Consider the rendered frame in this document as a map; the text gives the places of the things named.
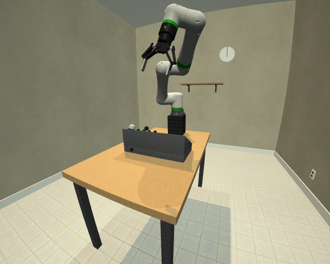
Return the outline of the dark grey control console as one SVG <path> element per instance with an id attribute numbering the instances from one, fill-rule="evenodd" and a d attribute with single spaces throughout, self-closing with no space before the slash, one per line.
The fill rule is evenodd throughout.
<path id="1" fill-rule="evenodd" d="M 184 163 L 192 150 L 192 143 L 184 135 L 151 132 L 148 129 L 145 126 L 142 131 L 135 130 L 133 124 L 128 129 L 122 129 L 124 151 Z"/>

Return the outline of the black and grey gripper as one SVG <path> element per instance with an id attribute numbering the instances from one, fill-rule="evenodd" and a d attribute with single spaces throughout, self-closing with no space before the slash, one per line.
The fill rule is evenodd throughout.
<path id="1" fill-rule="evenodd" d="M 148 49 L 142 54 L 142 58 L 144 60 L 143 60 L 143 63 L 142 63 L 141 70 L 144 72 L 146 64 L 147 64 L 147 60 L 149 58 L 151 58 L 152 56 L 154 56 L 157 53 L 162 53 L 162 54 L 166 53 L 166 55 L 167 55 L 167 57 L 170 61 L 169 66 L 167 68 L 167 72 L 166 72 L 166 76 L 168 77 L 169 72 L 172 68 L 172 65 L 176 65 L 175 47 L 174 46 L 171 47 L 171 43 L 172 43 L 172 38 L 169 35 L 160 34 L 157 44 L 151 43 L 151 45 L 148 47 Z M 172 51 L 173 61 L 171 60 L 171 58 L 168 54 L 168 51 L 170 49 Z"/>

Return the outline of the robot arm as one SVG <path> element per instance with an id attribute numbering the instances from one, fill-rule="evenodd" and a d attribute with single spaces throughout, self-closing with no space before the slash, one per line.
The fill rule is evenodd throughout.
<path id="1" fill-rule="evenodd" d="M 183 44 L 176 62 L 172 65 L 169 75 L 184 76 L 188 74 L 194 50 L 200 34 L 206 24 L 206 18 L 201 11 L 192 10 L 178 4 L 170 4 L 164 12 L 160 34 L 167 34 L 175 39 L 178 28 L 185 29 Z M 156 101 L 160 105 L 171 105 L 171 116 L 183 116 L 183 95 L 181 93 L 168 93 L 167 85 L 169 77 L 166 76 L 169 61 L 160 61 L 156 65 L 158 90 Z M 183 113 L 182 113 L 183 112 Z"/>

